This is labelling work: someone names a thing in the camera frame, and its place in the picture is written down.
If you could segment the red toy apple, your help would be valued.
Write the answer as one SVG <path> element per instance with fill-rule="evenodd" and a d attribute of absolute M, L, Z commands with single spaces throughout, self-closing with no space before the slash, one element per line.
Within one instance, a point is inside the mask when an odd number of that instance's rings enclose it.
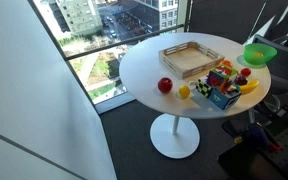
<path fill-rule="evenodd" d="M 167 94 L 173 87 L 172 80 L 170 78 L 162 78 L 158 82 L 158 89 L 160 92 Z"/>

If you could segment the yellow toy lemon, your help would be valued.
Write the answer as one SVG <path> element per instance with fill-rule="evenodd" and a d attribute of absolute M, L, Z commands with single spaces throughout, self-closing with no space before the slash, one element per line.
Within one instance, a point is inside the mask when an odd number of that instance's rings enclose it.
<path fill-rule="evenodd" d="M 178 89 L 178 93 L 181 98 L 187 98 L 190 95 L 190 89 L 188 86 L 183 85 Z"/>

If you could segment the checkered white plush cube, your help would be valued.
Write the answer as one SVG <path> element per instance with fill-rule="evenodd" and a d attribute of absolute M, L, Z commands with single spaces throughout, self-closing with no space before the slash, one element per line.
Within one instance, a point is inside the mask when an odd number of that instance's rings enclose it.
<path fill-rule="evenodd" d="M 196 90 L 203 96 L 208 98 L 212 92 L 212 87 L 207 84 L 207 77 L 203 76 L 199 78 L 196 82 Z"/>

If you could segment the blue black plush cube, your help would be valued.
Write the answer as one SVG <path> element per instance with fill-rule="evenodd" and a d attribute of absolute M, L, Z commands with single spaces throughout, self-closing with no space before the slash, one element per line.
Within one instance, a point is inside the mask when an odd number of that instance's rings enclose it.
<path fill-rule="evenodd" d="M 224 110 L 233 106 L 240 96 L 241 92 L 237 89 L 226 92 L 219 92 L 217 89 L 213 89 L 209 96 L 209 100 L 218 108 Z"/>

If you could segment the orange toy fruit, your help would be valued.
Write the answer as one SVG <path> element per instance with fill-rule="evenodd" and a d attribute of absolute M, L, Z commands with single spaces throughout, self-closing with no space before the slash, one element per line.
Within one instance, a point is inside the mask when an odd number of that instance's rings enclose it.
<path fill-rule="evenodd" d="M 232 63 L 228 60 L 221 61 L 221 64 L 224 64 L 224 65 L 229 66 L 229 67 L 233 67 Z"/>

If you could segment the yellow toy banana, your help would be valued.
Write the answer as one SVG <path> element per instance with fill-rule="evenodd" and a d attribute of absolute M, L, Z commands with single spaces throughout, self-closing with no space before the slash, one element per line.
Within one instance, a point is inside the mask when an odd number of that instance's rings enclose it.
<path fill-rule="evenodd" d="M 248 94 L 248 93 L 252 92 L 253 90 L 256 89 L 258 84 L 259 84 L 259 81 L 257 79 L 255 79 L 246 85 L 242 85 L 240 87 L 241 94 L 244 95 L 244 94 Z"/>

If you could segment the red toy strawberry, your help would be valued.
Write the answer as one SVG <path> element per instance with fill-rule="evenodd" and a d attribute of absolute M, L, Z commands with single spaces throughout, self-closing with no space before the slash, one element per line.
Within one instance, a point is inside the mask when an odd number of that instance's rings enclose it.
<path fill-rule="evenodd" d="M 251 74 L 251 70 L 249 68 L 243 68 L 240 73 L 245 76 L 248 77 Z"/>

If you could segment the black window railing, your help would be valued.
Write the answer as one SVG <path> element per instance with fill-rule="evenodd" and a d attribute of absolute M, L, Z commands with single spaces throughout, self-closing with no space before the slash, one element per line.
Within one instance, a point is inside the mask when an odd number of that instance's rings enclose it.
<path fill-rule="evenodd" d="M 103 46 L 103 47 L 100 47 L 100 48 L 97 48 L 97 49 L 89 50 L 89 51 L 82 52 L 82 53 L 79 53 L 79 54 L 75 54 L 75 55 L 72 55 L 72 56 L 64 56 L 63 59 L 64 59 L 64 61 L 70 61 L 72 59 L 80 58 L 80 57 L 83 57 L 83 56 L 86 56 L 86 55 L 89 55 L 89 54 L 92 54 L 92 53 L 95 53 L 95 52 L 107 50 L 107 49 L 110 49 L 110 48 L 113 48 L 113 47 L 116 47 L 116 46 L 125 45 L 125 44 L 132 43 L 132 42 L 135 42 L 135 41 L 144 40 L 146 38 L 150 38 L 150 37 L 153 37 L 153 36 L 160 35 L 161 33 L 164 33 L 164 32 L 168 32 L 168 31 L 172 31 L 172 30 L 179 29 L 179 28 L 184 28 L 184 27 L 185 27 L 184 24 L 179 24 L 179 25 L 176 25 L 176 26 L 172 26 L 170 28 L 165 28 L 165 29 L 153 32 L 153 33 L 140 35 L 140 36 L 137 36 L 137 37 L 134 37 L 134 38 L 123 40 L 123 41 L 120 41 L 120 42 L 117 42 L 117 43 L 113 43 L 113 44 L 109 44 L 107 46 Z"/>

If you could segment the light wooden crate tray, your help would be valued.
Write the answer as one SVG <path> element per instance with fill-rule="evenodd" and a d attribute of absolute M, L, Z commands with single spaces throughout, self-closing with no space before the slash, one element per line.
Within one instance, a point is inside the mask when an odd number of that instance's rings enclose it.
<path fill-rule="evenodd" d="M 196 41 L 189 41 L 161 50 L 159 59 L 182 80 L 215 67 L 224 56 Z"/>

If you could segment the black clamp equipment stand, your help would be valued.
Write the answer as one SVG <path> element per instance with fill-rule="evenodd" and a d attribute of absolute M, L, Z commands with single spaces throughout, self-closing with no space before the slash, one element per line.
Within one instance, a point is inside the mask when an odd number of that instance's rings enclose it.
<path fill-rule="evenodd" d="M 217 162 L 229 180 L 288 180 L 288 104 L 277 112 L 264 103 L 256 109 L 268 118 L 238 131 L 230 121 L 222 129 L 233 140 L 232 148 Z"/>

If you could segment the green plastic bowl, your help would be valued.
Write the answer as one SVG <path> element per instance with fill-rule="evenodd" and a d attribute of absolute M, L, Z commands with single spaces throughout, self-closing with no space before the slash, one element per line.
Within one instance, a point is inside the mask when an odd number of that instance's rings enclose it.
<path fill-rule="evenodd" d="M 243 57 L 251 65 L 262 65 L 272 60 L 277 55 L 277 50 L 261 43 L 248 44 L 244 48 Z"/>

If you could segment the orange fruit in bowl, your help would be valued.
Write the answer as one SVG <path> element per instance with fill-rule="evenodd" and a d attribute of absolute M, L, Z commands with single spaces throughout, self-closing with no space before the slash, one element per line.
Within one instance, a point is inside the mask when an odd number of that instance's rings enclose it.
<path fill-rule="evenodd" d="M 257 57 L 263 57 L 264 56 L 262 53 L 259 53 L 259 52 L 255 52 L 254 55 Z"/>

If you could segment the grey chair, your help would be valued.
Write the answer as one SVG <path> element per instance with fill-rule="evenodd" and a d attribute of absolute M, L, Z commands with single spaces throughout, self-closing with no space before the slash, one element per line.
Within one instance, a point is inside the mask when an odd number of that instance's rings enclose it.
<path fill-rule="evenodd" d="M 278 110 L 281 107 L 278 96 L 288 93 L 288 47 L 272 42 L 258 34 L 255 35 L 253 42 L 265 44 L 277 50 L 277 55 L 267 62 L 266 65 L 271 74 L 269 94 L 275 100 L 271 107 L 272 110 Z"/>

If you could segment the round white pedestal table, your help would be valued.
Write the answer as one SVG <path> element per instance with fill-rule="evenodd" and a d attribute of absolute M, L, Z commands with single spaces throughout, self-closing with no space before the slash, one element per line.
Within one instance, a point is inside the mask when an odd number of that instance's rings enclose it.
<path fill-rule="evenodd" d="M 271 76 L 267 66 L 251 66 L 251 77 L 259 81 L 258 87 L 239 98 L 232 107 L 221 110 L 196 90 L 183 99 L 178 88 L 199 78 L 194 75 L 185 80 L 174 76 L 159 60 L 159 52 L 188 41 L 197 41 L 230 60 L 237 69 L 247 66 L 243 59 L 244 46 L 232 40 L 203 33 L 173 33 L 155 36 L 132 47 L 123 57 L 119 73 L 127 91 L 142 104 L 161 113 L 152 123 L 150 139 L 163 155 L 182 159 L 194 153 L 200 143 L 196 119 L 216 119 L 236 115 L 258 104 L 268 93 Z M 162 78 L 170 78 L 171 91 L 164 94 L 158 89 Z"/>

